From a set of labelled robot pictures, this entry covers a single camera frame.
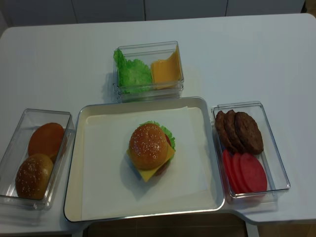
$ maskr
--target green lettuce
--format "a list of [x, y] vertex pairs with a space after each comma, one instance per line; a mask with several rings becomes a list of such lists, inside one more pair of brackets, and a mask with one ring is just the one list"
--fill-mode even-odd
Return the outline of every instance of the green lettuce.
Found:
[[[134, 59], [126, 60], [122, 51], [117, 49], [114, 51], [114, 60], [117, 65], [119, 82], [118, 86], [135, 86], [135, 85], [146, 85], [151, 84], [152, 73], [150, 68], [141, 60]], [[149, 91], [150, 88], [135, 88], [126, 89], [123, 91], [126, 93], [139, 93], [143, 91]]]
[[161, 126], [158, 122], [156, 121], [148, 121], [145, 123], [140, 124], [139, 126], [142, 126], [144, 124], [148, 124], [148, 123], [153, 123], [159, 127], [161, 127], [162, 131], [168, 136], [170, 143], [171, 143], [171, 147], [174, 151], [176, 151], [176, 143], [175, 143], [175, 138], [172, 136], [172, 132], [169, 131], [165, 126]]

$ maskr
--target tomato slice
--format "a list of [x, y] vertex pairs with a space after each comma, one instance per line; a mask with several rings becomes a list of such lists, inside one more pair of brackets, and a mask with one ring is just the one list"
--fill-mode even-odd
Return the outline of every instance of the tomato slice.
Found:
[[235, 194], [239, 194], [240, 190], [235, 181], [235, 177], [232, 171], [232, 157], [227, 150], [224, 150], [223, 152], [223, 161], [229, 184], [231, 185], [231, 188], [235, 192]]
[[256, 157], [249, 153], [244, 153], [240, 158], [240, 170], [245, 185], [251, 193], [267, 190], [266, 173]]
[[166, 139], [167, 139], [167, 143], [169, 143], [169, 145], [171, 146], [171, 142], [170, 142], [169, 137], [166, 134], [165, 134], [165, 136], [166, 136]]
[[243, 176], [241, 174], [241, 170], [240, 170], [240, 158], [241, 158], [241, 154], [239, 153], [235, 153], [235, 155], [233, 156], [232, 159], [232, 170], [233, 170], [233, 174], [237, 183], [237, 186], [240, 190], [240, 193], [245, 194], [250, 192], [250, 189], [247, 188], [244, 180], [243, 180]]

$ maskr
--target hamburger bun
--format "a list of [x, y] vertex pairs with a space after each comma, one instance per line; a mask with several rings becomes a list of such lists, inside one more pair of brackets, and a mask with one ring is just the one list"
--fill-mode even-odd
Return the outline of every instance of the hamburger bun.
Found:
[[51, 159], [43, 154], [28, 157], [15, 177], [15, 189], [20, 198], [42, 199], [53, 169]]
[[157, 168], [167, 156], [167, 139], [162, 129], [153, 123], [139, 126], [129, 140], [129, 153], [135, 167]]
[[39, 127], [31, 136], [29, 156], [44, 154], [55, 162], [63, 137], [64, 129], [58, 123], [51, 122]]

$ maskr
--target yellow cheese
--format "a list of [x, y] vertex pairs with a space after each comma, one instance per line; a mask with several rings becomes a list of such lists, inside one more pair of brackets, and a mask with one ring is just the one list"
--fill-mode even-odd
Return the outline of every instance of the yellow cheese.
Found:
[[[166, 157], [166, 160], [164, 161], [163, 164], [165, 164], [168, 160], [170, 160], [171, 157], [173, 157], [175, 151], [173, 150], [173, 148], [168, 144], [168, 148], [167, 148], [167, 157]], [[160, 165], [158, 166], [157, 168], [155, 169], [151, 169], [151, 170], [141, 170], [141, 169], [137, 169], [139, 174], [142, 176], [143, 180], [145, 182], [147, 182], [155, 173], [156, 171], [163, 166]]]
[[154, 83], [177, 81], [181, 79], [178, 47], [167, 60], [158, 60], [151, 64]]

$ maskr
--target brown patty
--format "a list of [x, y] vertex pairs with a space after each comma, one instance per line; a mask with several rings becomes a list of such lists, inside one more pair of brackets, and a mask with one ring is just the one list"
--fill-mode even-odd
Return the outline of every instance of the brown patty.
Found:
[[239, 139], [250, 153], [258, 155], [263, 151], [261, 132], [251, 116], [244, 112], [236, 113], [235, 128]]
[[232, 145], [237, 148], [238, 152], [247, 152], [246, 148], [242, 145], [240, 139], [238, 138], [235, 130], [235, 112], [234, 110], [229, 110], [224, 116], [224, 127], [228, 138]]
[[228, 135], [225, 131], [224, 128], [224, 116], [225, 113], [223, 113], [223, 111], [219, 111], [216, 115], [216, 119], [215, 119], [215, 128], [217, 130], [219, 139], [221, 140], [221, 142], [223, 143], [223, 145], [226, 147], [226, 149], [228, 151], [230, 151], [231, 153], [236, 153], [238, 150], [232, 145], [232, 143], [230, 142]]

